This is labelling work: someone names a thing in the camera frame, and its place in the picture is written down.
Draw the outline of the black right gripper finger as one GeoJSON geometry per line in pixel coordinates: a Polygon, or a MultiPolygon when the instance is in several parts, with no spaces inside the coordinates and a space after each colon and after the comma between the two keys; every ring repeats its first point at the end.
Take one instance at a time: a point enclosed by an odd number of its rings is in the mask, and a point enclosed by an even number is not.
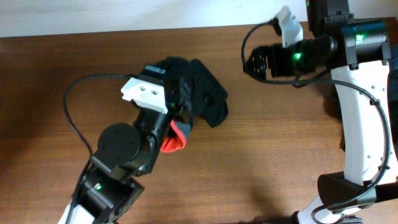
{"type": "Polygon", "coordinates": [[[264,58],[260,56],[250,56],[249,59],[243,64],[243,72],[251,78],[266,82],[267,63],[264,58]]]}
{"type": "Polygon", "coordinates": [[[252,50],[249,58],[254,58],[254,59],[266,59],[268,54],[270,52],[270,47],[263,45],[263,46],[258,46],[255,49],[252,50]]]}

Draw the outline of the black leggings red waistband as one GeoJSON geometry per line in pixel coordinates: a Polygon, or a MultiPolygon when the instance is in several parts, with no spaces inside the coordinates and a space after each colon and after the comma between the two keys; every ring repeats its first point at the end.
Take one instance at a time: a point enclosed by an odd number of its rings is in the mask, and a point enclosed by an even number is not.
{"type": "Polygon", "coordinates": [[[155,67],[176,74],[177,78],[187,78],[192,88],[192,112],[188,122],[174,118],[163,140],[161,152],[175,152],[183,149],[193,129],[193,119],[198,116],[211,128],[219,126],[228,115],[228,93],[214,75],[198,59],[187,60],[181,57],[168,57],[156,62],[155,67]]]}

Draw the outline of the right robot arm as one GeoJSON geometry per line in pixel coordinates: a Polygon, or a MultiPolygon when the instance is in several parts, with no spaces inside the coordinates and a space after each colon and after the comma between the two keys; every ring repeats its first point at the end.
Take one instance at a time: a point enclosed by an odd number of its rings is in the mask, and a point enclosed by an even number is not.
{"type": "Polygon", "coordinates": [[[326,67],[336,88],[345,140],[345,168],[317,180],[318,195],[292,223],[361,223],[359,210],[397,198],[397,150],[388,104],[391,48],[379,19],[356,21],[347,1],[307,1],[312,39],[288,6],[269,21],[279,44],[242,57],[243,70],[268,84],[310,84],[304,75],[326,67]]]}

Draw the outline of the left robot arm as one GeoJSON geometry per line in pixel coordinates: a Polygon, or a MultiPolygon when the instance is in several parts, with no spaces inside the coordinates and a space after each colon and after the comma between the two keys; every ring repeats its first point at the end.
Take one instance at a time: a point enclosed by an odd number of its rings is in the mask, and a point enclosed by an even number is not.
{"type": "Polygon", "coordinates": [[[120,78],[122,98],[139,113],[132,124],[116,123],[99,136],[60,223],[116,223],[144,191],[135,177],[150,174],[172,125],[190,124],[193,78],[189,61],[167,58],[120,78]]]}

